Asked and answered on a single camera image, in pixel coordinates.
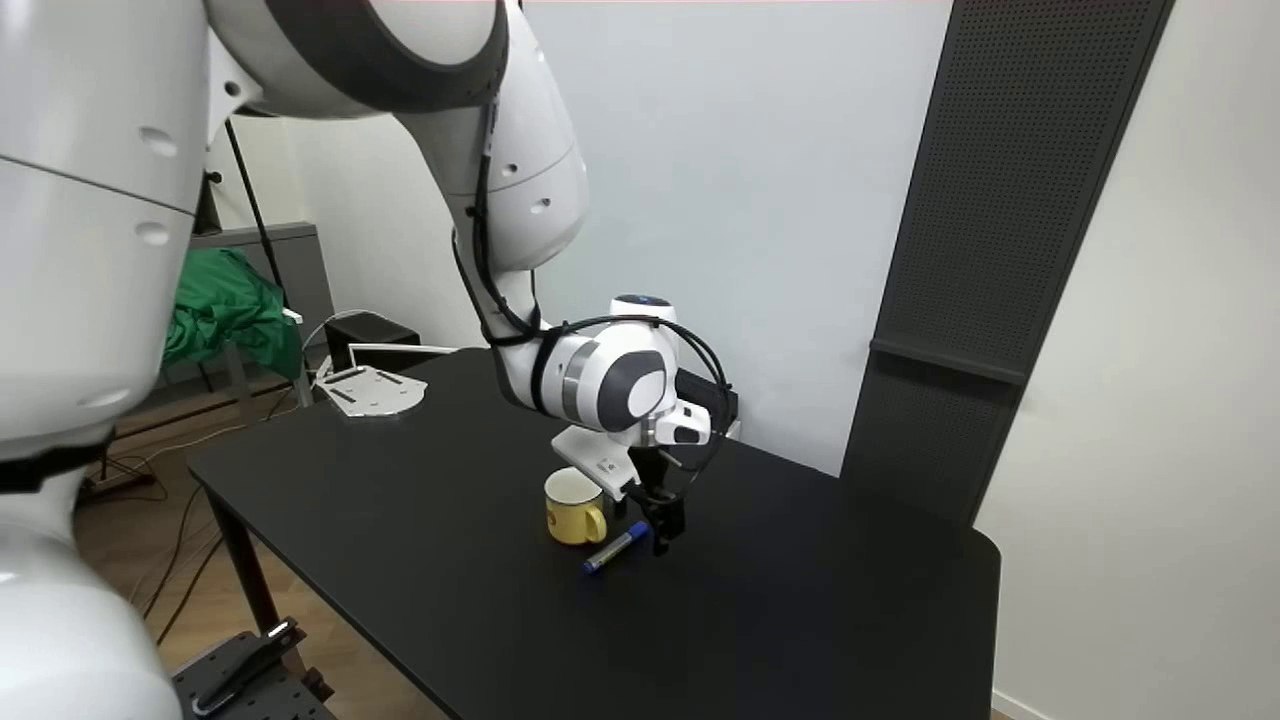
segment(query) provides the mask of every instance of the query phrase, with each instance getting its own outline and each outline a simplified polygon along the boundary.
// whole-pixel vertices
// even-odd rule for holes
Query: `floor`
[[[111,468],[96,486],[120,486],[132,475],[128,465],[148,468],[157,482],[94,496],[78,511],[78,535],[84,560],[137,604],[148,633],[159,642],[168,673],[190,666],[195,655],[238,633],[253,633],[250,604],[240,597],[227,550],[219,549],[216,521],[183,468],[183,453],[296,411],[293,390],[259,390],[253,411],[227,405],[209,406],[219,396],[163,405],[120,425]],[[371,642],[366,642],[305,580],[296,580],[269,549],[259,549],[280,617],[293,617],[309,638],[300,655],[319,666],[335,688],[328,709],[340,720],[446,720],[446,712],[416,693]]]

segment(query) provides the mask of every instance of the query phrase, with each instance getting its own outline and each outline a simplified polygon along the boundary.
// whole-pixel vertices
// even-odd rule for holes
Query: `black table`
[[[430,363],[396,421],[335,406],[194,458],[256,621],[246,523],[454,717],[988,720],[999,550],[729,443],[674,557],[605,575],[544,535],[558,425],[487,353]]]

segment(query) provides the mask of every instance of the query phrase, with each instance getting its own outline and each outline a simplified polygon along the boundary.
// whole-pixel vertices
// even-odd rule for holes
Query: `white robot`
[[[582,229],[588,172],[511,0],[0,0],[0,717],[180,717],[69,515],[157,379],[203,148],[246,104],[396,113],[511,399],[568,421],[558,449],[613,499],[657,511],[627,453],[714,434],[677,396],[669,333],[694,335],[665,298],[535,311],[532,269]]]

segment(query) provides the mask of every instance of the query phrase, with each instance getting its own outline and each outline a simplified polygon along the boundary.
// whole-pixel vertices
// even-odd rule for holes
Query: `yellow cup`
[[[558,542],[601,542],[608,535],[605,492],[578,468],[544,479],[548,535]]]

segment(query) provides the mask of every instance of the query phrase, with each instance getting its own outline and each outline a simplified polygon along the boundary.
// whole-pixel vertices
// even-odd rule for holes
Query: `green object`
[[[253,369],[296,379],[300,333],[285,291],[227,248],[190,252],[163,342],[163,369],[225,355],[238,342]]]

